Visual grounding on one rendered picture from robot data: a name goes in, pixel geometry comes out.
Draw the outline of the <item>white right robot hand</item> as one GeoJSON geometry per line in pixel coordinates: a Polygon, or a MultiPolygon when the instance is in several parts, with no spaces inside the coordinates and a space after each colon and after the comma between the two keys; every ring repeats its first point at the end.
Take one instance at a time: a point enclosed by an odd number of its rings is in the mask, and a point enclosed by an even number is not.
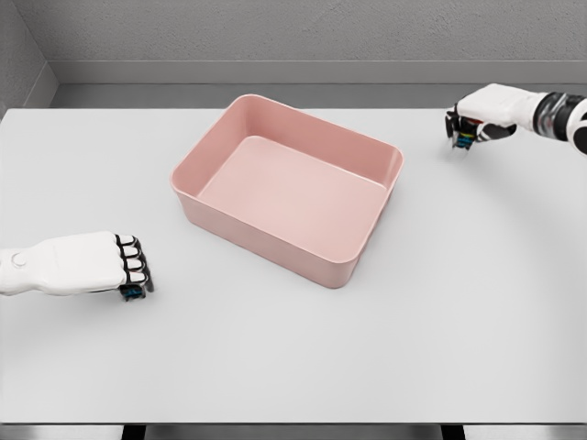
{"type": "Polygon", "coordinates": [[[512,111],[526,97],[526,91],[498,83],[491,83],[462,97],[445,114],[451,146],[454,126],[461,118],[469,118],[479,124],[473,145],[512,136],[517,129],[512,111]]]}

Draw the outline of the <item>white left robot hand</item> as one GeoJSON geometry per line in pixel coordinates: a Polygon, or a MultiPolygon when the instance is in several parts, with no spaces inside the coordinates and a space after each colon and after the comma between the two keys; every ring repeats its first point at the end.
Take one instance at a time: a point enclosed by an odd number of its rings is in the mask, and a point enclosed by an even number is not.
{"type": "Polygon", "coordinates": [[[150,268],[140,241],[109,231],[44,240],[33,247],[33,273],[47,294],[119,291],[126,284],[153,291],[150,268]]]}

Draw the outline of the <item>pink rectangular plastic basket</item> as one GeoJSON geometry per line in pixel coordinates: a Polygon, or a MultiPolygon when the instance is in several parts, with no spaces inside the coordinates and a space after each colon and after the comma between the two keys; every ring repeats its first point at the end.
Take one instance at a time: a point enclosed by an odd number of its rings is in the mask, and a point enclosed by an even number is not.
{"type": "Polygon", "coordinates": [[[176,165],[171,186],[194,225],[335,289],[403,166],[393,145],[245,94],[176,165]]]}

